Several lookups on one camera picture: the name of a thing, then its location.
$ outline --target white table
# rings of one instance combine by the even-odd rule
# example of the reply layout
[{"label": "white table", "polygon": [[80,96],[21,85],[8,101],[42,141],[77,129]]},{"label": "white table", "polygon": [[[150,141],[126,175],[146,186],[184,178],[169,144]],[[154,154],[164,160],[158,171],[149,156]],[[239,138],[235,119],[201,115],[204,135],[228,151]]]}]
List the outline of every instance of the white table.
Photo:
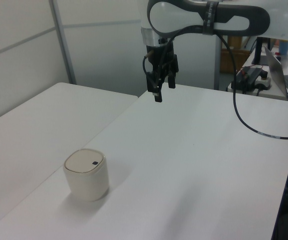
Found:
[{"label": "white table", "polygon": [[[58,169],[0,221],[0,240],[269,240],[288,173],[288,140],[237,119],[229,92],[143,94],[85,147],[107,157],[110,191],[75,199]],[[288,136],[288,101],[238,94],[252,127]]]},{"label": "white table", "polygon": [[0,219],[136,99],[58,83],[0,117]]},{"label": "white table", "polygon": [[[272,49],[272,52],[275,53],[275,52],[278,52],[278,47],[273,47]],[[252,65],[252,61],[254,59],[254,55],[255,55],[255,51],[252,52],[252,54],[249,56],[249,58],[247,59],[247,61],[245,62],[245,64],[243,65],[243,67],[245,66],[251,66]],[[265,53],[265,50],[264,48],[262,47],[262,52],[261,52],[261,55],[262,56],[265,56],[266,53]],[[281,56],[281,61],[280,63],[282,64],[282,68],[283,68],[283,72],[284,72],[284,75],[288,75],[288,52],[287,52],[287,55],[285,56]],[[260,68],[261,66],[260,65],[256,65],[256,66],[253,66],[253,68]],[[269,67],[268,66],[263,66],[263,70],[264,71],[267,71],[268,72],[268,77],[270,78],[271,75],[270,75],[270,72],[269,72]],[[231,83],[229,84],[229,86],[227,87],[227,91],[228,92],[233,92],[233,89],[231,88]],[[253,91],[248,91],[246,94],[248,95],[253,95],[253,96],[256,96],[257,94],[257,91],[258,89],[255,89]],[[284,94],[282,93],[282,91],[279,89],[279,87],[276,85],[276,83],[271,80],[271,87],[270,89],[268,90],[263,90],[259,93],[259,96],[260,97],[265,97],[265,98],[271,98],[271,99],[279,99],[279,100],[285,100],[285,101],[288,101],[288,98],[286,98],[284,96]]]}]

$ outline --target white wall panel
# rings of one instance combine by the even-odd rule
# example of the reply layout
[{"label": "white wall panel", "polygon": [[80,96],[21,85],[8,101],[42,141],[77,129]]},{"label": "white wall panel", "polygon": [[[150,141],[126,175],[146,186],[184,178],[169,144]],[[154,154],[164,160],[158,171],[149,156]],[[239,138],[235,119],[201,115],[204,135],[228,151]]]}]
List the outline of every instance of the white wall panel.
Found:
[{"label": "white wall panel", "polygon": [[140,23],[66,28],[78,85],[140,96],[147,90]]},{"label": "white wall panel", "polygon": [[57,0],[63,25],[139,20],[137,0]]},{"label": "white wall panel", "polygon": [[0,49],[54,26],[48,0],[0,0]]},{"label": "white wall panel", "polygon": [[186,34],[174,41],[178,58],[177,83],[214,89],[214,79],[219,77],[220,42],[216,36]]},{"label": "white wall panel", "polygon": [[[137,96],[147,90],[140,23],[66,28],[65,36],[77,84]],[[174,45],[176,82],[213,89],[216,37],[190,34]]]},{"label": "white wall panel", "polygon": [[0,54],[0,116],[58,82],[68,82],[56,31]]}]

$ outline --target white cylindrical container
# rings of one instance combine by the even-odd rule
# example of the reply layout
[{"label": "white cylindrical container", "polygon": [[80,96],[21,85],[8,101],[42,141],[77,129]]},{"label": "white cylindrical container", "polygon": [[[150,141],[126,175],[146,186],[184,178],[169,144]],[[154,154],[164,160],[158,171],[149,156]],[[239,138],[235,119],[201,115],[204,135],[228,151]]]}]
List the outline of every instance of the white cylindrical container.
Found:
[{"label": "white cylindrical container", "polygon": [[78,150],[67,158],[63,168],[72,194],[79,199],[95,201],[109,187],[107,161],[100,151]]}]

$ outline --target blue cup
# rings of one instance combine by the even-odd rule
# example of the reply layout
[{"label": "blue cup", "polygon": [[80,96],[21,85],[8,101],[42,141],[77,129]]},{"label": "blue cup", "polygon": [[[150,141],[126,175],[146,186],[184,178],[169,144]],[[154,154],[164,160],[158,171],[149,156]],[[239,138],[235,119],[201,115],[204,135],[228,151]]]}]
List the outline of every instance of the blue cup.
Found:
[{"label": "blue cup", "polygon": [[288,51],[288,41],[279,40],[278,51],[281,55],[287,55]]}]

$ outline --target container lid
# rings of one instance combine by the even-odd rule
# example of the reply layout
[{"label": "container lid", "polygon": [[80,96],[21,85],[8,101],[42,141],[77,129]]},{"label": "container lid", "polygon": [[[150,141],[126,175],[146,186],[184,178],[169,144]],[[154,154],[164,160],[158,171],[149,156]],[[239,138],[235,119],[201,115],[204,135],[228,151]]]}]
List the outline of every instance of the container lid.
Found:
[{"label": "container lid", "polygon": [[104,156],[97,151],[81,149],[73,153],[65,162],[65,167],[76,173],[87,173],[95,169]]}]

